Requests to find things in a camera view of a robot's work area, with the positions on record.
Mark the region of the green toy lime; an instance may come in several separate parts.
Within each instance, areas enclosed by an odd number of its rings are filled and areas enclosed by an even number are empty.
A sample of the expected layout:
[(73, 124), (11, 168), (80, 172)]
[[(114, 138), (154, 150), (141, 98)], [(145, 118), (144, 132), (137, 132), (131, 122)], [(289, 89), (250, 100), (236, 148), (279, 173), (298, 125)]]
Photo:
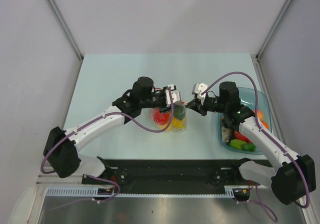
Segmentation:
[(183, 120), (186, 116), (186, 113), (185, 113), (185, 107), (184, 105), (176, 105), (175, 108), (174, 108), (174, 113), (173, 113), (173, 116), (175, 119), (177, 120)]

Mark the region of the yellow toy lemon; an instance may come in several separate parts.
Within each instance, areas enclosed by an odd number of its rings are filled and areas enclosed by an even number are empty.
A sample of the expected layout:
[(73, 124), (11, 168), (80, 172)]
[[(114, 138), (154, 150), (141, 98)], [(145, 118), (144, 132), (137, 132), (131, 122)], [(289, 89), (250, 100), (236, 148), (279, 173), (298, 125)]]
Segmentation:
[(185, 117), (184, 119), (176, 119), (174, 118), (172, 120), (172, 126), (176, 129), (185, 129), (186, 128), (186, 121), (187, 118)]

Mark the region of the clear orange-zipper zip bag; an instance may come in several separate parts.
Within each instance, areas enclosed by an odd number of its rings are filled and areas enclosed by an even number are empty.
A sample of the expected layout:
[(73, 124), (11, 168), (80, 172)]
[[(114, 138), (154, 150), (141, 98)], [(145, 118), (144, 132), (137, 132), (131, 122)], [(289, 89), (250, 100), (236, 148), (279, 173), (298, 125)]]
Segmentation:
[[(175, 104), (173, 111), (173, 119), (166, 131), (186, 129), (187, 115), (185, 102), (182, 101)], [(171, 120), (171, 108), (169, 107), (166, 110), (161, 110), (160, 108), (149, 109), (148, 117), (158, 129), (164, 129), (165, 127), (167, 127), (169, 121)]]

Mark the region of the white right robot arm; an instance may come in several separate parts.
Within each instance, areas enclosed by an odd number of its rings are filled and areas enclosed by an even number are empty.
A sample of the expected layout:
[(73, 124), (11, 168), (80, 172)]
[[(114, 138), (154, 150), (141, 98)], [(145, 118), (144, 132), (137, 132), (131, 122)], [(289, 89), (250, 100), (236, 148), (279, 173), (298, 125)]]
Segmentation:
[(301, 156), (277, 139), (259, 120), (257, 111), (241, 103), (239, 89), (234, 82), (219, 85), (219, 96), (209, 97), (209, 87), (196, 83), (193, 100), (187, 108), (202, 116), (208, 112), (222, 113), (225, 124), (249, 139), (267, 158), (271, 167), (244, 160), (231, 171), (231, 180), (243, 184), (252, 180), (270, 188), (276, 198), (288, 205), (305, 197), (302, 208), (310, 205), (310, 193), (316, 189), (315, 162), (309, 155)]

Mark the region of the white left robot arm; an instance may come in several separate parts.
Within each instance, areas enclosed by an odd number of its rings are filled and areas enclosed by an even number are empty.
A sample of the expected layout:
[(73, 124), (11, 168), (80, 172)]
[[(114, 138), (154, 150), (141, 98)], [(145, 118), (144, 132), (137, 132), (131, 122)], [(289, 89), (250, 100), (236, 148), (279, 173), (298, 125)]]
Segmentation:
[(53, 128), (43, 152), (41, 172), (55, 173), (60, 178), (78, 173), (93, 176), (101, 184), (108, 182), (110, 171), (102, 159), (80, 155), (80, 152), (102, 134), (130, 121), (144, 128), (135, 120), (142, 109), (174, 109), (174, 102), (179, 99), (176, 87), (168, 85), (157, 90), (153, 83), (149, 77), (140, 77), (131, 89), (126, 90), (122, 96), (113, 101), (111, 106), (93, 119), (67, 130), (62, 130), (60, 127)]

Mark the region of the blue plastic food tub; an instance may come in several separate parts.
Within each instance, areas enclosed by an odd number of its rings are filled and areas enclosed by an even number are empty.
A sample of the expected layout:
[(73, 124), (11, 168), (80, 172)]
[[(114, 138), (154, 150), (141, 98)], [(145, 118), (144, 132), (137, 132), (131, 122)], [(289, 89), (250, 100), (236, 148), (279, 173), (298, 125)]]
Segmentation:
[[(220, 113), (218, 117), (214, 117), (212, 119), (212, 123), (217, 125), (217, 137), (220, 145), (225, 149), (233, 152), (238, 152), (241, 154), (249, 154), (249, 155), (262, 155), (264, 151), (269, 151), (269, 148), (272, 142), (265, 136), (261, 130), (265, 130), (268, 133), (271, 133), (271, 113), (270, 113), (270, 105), (267, 97), (260, 91), (256, 91), (255, 89), (239, 87), (239, 98), (240, 102), (243, 106), (242, 109), (235, 114), (236, 117), (239, 117), (244, 113), (245, 110), (249, 110), (253, 113), (252, 117), (242, 120), (240, 123), (236, 123), (235, 126), (229, 127), (226, 122), (227, 118), (224, 114)], [(258, 118), (258, 109), (262, 110), (264, 113), (264, 121), (268, 123), (269, 129), (265, 128), (261, 121)], [(223, 143), (221, 139), (221, 128), (222, 126), (232, 128), (234, 131), (238, 131), (245, 137), (247, 137), (252, 144), (256, 146), (255, 152), (244, 151), (239, 149), (234, 149), (229, 147), (229, 144), (226, 145)]]

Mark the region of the grey toy fish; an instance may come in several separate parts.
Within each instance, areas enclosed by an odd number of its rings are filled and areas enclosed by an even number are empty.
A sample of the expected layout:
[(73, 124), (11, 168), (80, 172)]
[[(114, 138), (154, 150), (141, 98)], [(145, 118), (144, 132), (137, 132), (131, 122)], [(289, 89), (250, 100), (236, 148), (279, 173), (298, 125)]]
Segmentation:
[(233, 140), (234, 130), (232, 128), (225, 127), (224, 125), (221, 127), (221, 137), (224, 144), (228, 145), (231, 140)]

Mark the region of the large red toy apple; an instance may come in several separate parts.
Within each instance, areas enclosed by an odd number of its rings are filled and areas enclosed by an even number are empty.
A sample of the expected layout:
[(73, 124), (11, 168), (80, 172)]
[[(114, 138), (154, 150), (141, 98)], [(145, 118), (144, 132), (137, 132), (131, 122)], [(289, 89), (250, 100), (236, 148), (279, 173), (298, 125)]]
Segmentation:
[(251, 141), (247, 137), (245, 137), (244, 135), (242, 135), (241, 133), (239, 133), (236, 130), (234, 131), (234, 137), (237, 140), (241, 140), (241, 141), (245, 141), (247, 143), (251, 143)]

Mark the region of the green toy pepper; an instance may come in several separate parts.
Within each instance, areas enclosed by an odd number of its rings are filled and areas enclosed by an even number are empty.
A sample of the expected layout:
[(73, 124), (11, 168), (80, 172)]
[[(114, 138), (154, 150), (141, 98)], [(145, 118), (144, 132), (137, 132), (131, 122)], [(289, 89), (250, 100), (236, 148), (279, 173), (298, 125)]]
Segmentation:
[(247, 144), (246, 141), (238, 140), (238, 139), (233, 139), (229, 143), (229, 147), (234, 148), (234, 149), (239, 149), (243, 150), (243, 146)]

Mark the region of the orange toy orange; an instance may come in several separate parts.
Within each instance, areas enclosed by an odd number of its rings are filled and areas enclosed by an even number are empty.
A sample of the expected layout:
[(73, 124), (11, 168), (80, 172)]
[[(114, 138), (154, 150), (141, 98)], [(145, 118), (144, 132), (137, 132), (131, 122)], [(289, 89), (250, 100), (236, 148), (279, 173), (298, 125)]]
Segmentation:
[(258, 109), (257, 116), (258, 116), (259, 120), (261, 121), (261, 123), (263, 124), (263, 126), (267, 129), (269, 129), (268, 123), (264, 121), (264, 113), (262, 110)]

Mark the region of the green toy cucumber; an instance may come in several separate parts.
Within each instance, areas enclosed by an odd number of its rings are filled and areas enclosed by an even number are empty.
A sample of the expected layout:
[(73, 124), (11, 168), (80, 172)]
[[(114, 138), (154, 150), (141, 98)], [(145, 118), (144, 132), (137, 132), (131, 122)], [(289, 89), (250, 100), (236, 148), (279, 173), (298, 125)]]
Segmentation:
[(255, 152), (256, 146), (252, 143), (246, 143), (242, 146), (242, 149), (244, 151), (250, 151), (250, 152)]

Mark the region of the black base bar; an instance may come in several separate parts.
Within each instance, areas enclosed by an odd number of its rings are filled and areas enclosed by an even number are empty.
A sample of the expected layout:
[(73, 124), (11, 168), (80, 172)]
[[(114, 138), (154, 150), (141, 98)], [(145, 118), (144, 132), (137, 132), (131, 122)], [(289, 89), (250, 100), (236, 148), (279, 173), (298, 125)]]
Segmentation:
[(223, 194), (226, 186), (252, 187), (236, 167), (242, 159), (146, 160), (103, 159), (106, 170), (82, 184), (105, 184), (115, 180), (122, 194), (204, 195)]

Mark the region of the aluminium rail frame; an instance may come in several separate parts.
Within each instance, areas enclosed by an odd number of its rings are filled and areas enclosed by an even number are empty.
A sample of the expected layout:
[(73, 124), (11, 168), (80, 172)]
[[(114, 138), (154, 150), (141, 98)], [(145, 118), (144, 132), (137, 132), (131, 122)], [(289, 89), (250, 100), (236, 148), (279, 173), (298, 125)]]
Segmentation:
[[(178, 181), (200, 182), (218, 185), (244, 185), (253, 181), (251, 177), (242, 178), (238, 171), (232, 168), (160, 168), (160, 167), (137, 167), (137, 168), (108, 168), (100, 176), (116, 182), (120, 186), (127, 186), (134, 181), (156, 181), (174, 183)], [(38, 177), (38, 185), (58, 184), (83, 184), (83, 185), (105, 185), (106, 183), (89, 177), (87, 174), (72, 174), (66, 178), (60, 178), (57, 174), (42, 174)]]

